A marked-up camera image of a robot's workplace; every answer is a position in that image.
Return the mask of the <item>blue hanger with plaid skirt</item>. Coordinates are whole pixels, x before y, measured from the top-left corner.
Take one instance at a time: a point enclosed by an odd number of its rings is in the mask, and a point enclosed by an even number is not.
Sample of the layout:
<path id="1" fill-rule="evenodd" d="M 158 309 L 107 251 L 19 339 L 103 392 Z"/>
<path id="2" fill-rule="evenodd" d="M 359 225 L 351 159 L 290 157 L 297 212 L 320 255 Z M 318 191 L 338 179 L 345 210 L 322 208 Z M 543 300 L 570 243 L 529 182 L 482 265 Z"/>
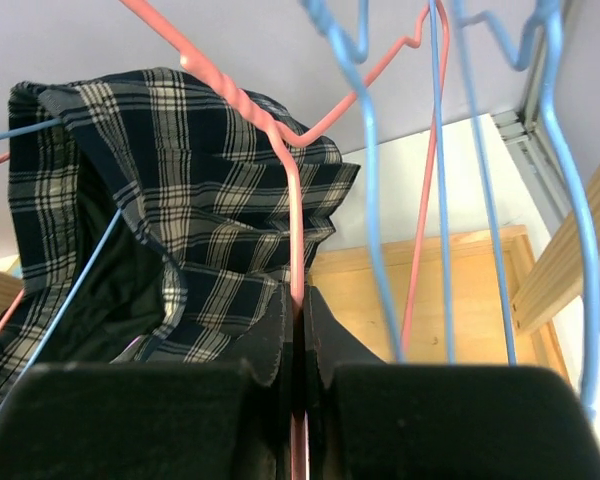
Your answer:
<path id="1" fill-rule="evenodd" d="M 78 148 L 57 119 L 17 127 L 10 141 L 10 213 L 24 295 L 0 330 L 0 410 L 21 375 L 49 346 L 75 297 Z"/>

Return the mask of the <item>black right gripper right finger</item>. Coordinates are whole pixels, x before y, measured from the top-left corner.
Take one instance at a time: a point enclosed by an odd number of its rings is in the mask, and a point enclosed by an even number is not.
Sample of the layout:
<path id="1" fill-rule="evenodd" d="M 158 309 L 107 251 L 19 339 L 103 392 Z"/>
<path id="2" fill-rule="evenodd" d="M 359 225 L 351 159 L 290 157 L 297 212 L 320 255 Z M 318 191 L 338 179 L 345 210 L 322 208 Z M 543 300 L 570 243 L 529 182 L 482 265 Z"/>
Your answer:
<path id="1" fill-rule="evenodd" d="M 600 449 L 549 369 L 389 364 L 304 306 L 313 479 L 600 479 Z"/>

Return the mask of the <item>pink hanger with green skirt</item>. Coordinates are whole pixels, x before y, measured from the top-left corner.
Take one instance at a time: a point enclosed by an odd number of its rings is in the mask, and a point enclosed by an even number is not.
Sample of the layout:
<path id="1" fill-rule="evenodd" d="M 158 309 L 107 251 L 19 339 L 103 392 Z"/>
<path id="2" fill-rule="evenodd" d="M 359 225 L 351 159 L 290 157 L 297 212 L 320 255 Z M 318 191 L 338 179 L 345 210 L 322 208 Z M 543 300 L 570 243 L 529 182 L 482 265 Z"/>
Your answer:
<path id="1" fill-rule="evenodd" d="M 290 214 L 290 288 L 293 301 L 293 381 L 292 414 L 290 433 L 290 476 L 306 479 L 310 475 L 309 434 L 305 399 L 305 337 L 302 308 L 305 294 L 304 226 L 301 181 L 297 164 L 290 147 L 306 147 L 322 136 L 354 103 L 353 90 L 329 113 L 318 121 L 307 133 L 295 134 L 289 128 L 259 107 L 246 92 L 219 70 L 185 35 L 173 26 L 158 10 L 146 1 L 128 1 L 126 7 L 151 27 L 158 35 L 173 46 L 180 55 L 181 66 L 206 83 L 215 93 L 224 98 L 246 121 L 263 131 L 285 168 L 289 192 Z M 404 46 L 416 49 L 422 43 L 422 26 L 430 23 L 429 14 L 424 18 L 426 6 L 419 14 L 412 36 L 403 36 L 390 48 L 380 62 L 363 80 L 375 80 Z M 443 32 L 437 20 L 440 58 L 442 57 Z"/>

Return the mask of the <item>wooden clothes rack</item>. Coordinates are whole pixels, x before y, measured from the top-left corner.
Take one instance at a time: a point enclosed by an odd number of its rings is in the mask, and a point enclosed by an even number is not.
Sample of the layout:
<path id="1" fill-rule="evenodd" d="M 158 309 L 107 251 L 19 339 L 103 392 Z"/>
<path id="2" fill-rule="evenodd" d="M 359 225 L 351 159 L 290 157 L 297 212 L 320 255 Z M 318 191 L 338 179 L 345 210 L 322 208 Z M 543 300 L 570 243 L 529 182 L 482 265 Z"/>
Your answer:
<path id="1" fill-rule="evenodd" d="M 141 134 L 127 153 L 129 175 L 107 147 L 78 148 L 77 262 L 84 268 L 110 220 L 128 201 L 105 248 L 54 330 L 40 362 L 216 360 L 263 316 L 274 291 L 289 282 L 288 192 L 283 165 L 268 140 L 229 153 L 183 140 L 151 146 Z M 318 254 L 340 233 L 331 218 L 360 166 L 342 160 L 326 137 L 298 160 L 305 262 L 339 323 L 381 358 L 380 304 L 368 260 L 356 249 Z M 497 326 L 495 267 L 487 253 L 452 253 L 453 300 L 460 300 L 461 363 L 504 363 Z"/>

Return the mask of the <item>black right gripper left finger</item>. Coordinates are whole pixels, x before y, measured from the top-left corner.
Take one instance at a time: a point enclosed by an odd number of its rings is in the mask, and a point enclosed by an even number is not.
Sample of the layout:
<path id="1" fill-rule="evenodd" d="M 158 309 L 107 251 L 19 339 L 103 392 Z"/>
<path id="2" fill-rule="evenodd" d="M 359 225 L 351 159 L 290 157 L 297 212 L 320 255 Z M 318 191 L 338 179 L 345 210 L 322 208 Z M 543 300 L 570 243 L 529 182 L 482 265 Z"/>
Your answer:
<path id="1" fill-rule="evenodd" d="M 0 479 L 287 479 L 292 307 L 216 360 L 32 367 L 0 409 Z"/>

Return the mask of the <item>blue hanger with dotted skirt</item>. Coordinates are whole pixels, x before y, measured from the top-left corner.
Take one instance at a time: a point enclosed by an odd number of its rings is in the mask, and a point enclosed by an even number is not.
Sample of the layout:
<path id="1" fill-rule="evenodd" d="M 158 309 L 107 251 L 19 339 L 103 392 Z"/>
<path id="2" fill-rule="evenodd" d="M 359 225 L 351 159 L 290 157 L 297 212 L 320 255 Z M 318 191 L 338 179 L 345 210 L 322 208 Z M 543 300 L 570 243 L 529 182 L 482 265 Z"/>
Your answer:
<path id="1" fill-rule="evenodd" d="M 394 359 L 399 363 L 406 362 L 404 347 L 402 346 L 401 333 L 398 328 L 397 313 L 390 291 L 389 278 L 385 268 L 384 255 L 380 239 L 380 180 L 378 138 L 376 129 L 376 112 L 368 85 L 373 80 L 363 80 L 356 69 L 356 65 L 367 60 L 369 53 L 369 1 L 358 1 L 358 42 L 354 42 L 349 34 L 337 22 L 326 1 L 300 1 L 307 12 L 314 27 L 320 35 L 329 42 L 335 59 L 347 83 L 352 88 L 361 105 L 364 139 L 366 149 L 366 228 L 368 237 L 368 250 L 371 266 L 379 293 L 388 337 L 392 347 Z M 441 97 L 443 78 L 450 49 L 450 27 L 446 13 L 440 1 L 429 1 L 428 10 L 425 9 L 424 18 L 429 14 L 431 27 L 431 53 L 433 68 L 434 110 L 433 129 L 436 128 L 436 114 L 441 114 Z M 441 22 L 443 32 L 442 57 L 440 58 L 437 20 Z"/>

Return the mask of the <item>navy white plaid skirt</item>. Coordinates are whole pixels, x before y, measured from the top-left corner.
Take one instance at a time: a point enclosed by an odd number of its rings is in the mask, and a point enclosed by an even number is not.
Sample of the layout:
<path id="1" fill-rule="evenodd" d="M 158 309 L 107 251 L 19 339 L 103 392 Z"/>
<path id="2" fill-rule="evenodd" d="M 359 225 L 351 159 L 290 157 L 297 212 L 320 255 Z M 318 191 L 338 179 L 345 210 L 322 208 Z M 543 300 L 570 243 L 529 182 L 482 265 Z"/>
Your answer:
<path id="1" fill-rule="evenodd" d="M 209 362 L 290 278 L 286 172 L 195 77 L 22 82 L 8 200 L 25 295 L 0 333 L 0 404 L 31 359 Z"/>

